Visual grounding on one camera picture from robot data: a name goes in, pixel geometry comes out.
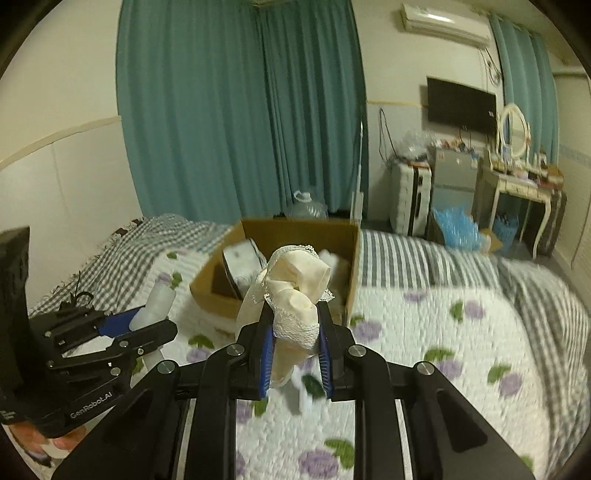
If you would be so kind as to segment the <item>person's hand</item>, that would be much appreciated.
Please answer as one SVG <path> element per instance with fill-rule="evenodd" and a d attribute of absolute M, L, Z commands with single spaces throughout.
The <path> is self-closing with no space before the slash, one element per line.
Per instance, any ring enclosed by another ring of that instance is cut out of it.
<path fill-rule="evenodd" d="M 80 426 L 61 437 L 46 438 L 27 421 L 9 425 L 8 431 L 29 457 L 46 466 L 66 458 L 88 433 L 86 426 Z"/>

